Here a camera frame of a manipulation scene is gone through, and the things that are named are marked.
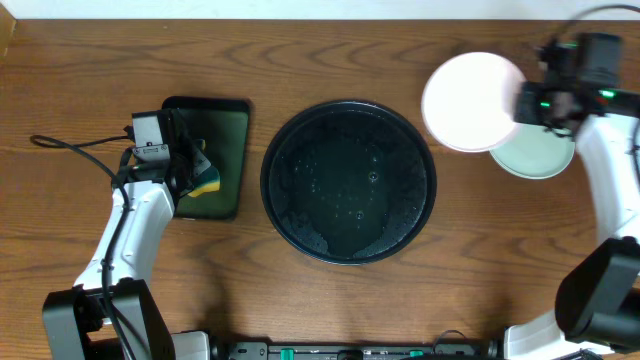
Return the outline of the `pink plate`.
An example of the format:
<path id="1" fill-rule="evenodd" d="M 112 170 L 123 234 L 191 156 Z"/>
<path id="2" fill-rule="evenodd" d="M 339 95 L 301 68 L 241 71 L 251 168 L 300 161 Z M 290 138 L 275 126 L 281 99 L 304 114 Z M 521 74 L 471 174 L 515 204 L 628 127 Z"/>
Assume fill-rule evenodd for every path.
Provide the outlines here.
<path id="1" fill-rule="evenodd" d="M 515 104 L 526 77 L 510 60 L 487 52 L 455 56 L 431 75 L 421 99 L 428 132 L 460 152 L 493 150 L 519 130 Z"/>

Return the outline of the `green yellow sponge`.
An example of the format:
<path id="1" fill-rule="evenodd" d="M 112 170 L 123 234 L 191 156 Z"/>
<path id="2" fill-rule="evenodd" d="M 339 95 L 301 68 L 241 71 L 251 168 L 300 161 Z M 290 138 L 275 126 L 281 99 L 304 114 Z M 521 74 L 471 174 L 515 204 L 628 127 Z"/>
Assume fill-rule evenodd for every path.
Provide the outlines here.
<path id="1" fill-rule="evenodd" d="M 217 192 L 221 187 L 219 170 L 205 154 L 206 142 L 197 139 L 192 142 L 193 168 L 189 197 L 196 198 L 202 194 Z"/>

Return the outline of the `mint green plate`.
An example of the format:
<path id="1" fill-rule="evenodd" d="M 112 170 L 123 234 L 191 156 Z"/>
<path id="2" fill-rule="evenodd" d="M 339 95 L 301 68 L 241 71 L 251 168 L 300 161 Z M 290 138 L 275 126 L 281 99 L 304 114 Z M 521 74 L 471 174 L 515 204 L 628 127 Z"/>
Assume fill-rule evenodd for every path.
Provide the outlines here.
<path id="1" fill-rule="evenodd" d="M 543 127 L 522 125 L 505 144 L 490 151 L 494 161 L 512 175 L 532 180 L 554 177 L 571 163 L 575 144 Z"/>

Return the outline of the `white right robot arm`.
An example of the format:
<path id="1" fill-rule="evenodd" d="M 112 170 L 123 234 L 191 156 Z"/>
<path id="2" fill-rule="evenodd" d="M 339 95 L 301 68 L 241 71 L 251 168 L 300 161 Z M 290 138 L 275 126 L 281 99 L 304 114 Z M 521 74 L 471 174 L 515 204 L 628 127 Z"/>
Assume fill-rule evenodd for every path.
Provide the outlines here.
<path id="1" fill-rule="evenodd" d="M 619 89 L 622 40 L 580 33 L 539 51 L 518 123 L 571 139 L 589 179 L 599 244 L 561 282 L 552 311 L 504 335 L 507 359 L 585 359 L 639 349 L 639 96 Z"/>

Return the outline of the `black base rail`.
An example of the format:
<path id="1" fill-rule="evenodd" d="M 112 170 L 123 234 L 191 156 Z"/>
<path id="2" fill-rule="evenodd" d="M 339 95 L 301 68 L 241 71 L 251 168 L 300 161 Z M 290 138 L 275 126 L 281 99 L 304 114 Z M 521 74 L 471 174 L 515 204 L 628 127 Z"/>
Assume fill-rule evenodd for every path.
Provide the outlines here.
<path id="1" fill-rule="evenodd" d="M 446 330 L 427 343 L 380 342 L 273 342 L 245 339 L 219 347 L 223 360 L 502 360 L 500 340 L 468 338 Z"/>

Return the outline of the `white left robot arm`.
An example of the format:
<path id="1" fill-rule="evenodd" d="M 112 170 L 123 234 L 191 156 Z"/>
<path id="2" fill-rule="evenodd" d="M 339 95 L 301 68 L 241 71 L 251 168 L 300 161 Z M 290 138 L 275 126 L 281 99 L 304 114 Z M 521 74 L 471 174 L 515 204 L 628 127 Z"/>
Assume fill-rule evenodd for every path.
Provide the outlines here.
<path id="1" fill-rule="evenodd" d="M 203 331 L 169 332 L 149 282 L 180 199 L 221 187 L 219 171 L 175 109 L 135 113 L 117 171 L 110 218 L 69 290 L 51 292 L 42 317 L 56 359 L 209 359 Z"/>

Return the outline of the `black rectangular water tray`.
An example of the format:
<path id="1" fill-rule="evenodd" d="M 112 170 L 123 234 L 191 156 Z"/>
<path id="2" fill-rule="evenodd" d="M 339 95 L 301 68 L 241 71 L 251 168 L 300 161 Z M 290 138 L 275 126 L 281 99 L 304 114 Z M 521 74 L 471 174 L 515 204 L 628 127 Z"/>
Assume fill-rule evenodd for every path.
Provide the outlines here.
<path id="1" fill-rule="evenodd" d="M 220 189 L 181 198 L 177 218 L 223 220 L 239 206 L 251 104 L 241 99 L 171 96 L 162 107 L 184 120 L 189 135 L 205 142 L 204 153 L 220 174 Z"/>

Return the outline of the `round black tray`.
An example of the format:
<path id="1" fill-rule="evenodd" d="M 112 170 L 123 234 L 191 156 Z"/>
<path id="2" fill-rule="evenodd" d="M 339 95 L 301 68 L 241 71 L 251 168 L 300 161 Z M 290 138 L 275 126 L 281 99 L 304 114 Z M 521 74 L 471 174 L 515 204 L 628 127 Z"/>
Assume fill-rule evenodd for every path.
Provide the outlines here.
<path id="1" fill-rule="evenodd" d="M 433 156 L 401 114 L 337 100 L 292 117 L 274 136 L 260 174 L 277 232 L 331 264 L 381 261 L 406 247 L 432 214 Z"/>

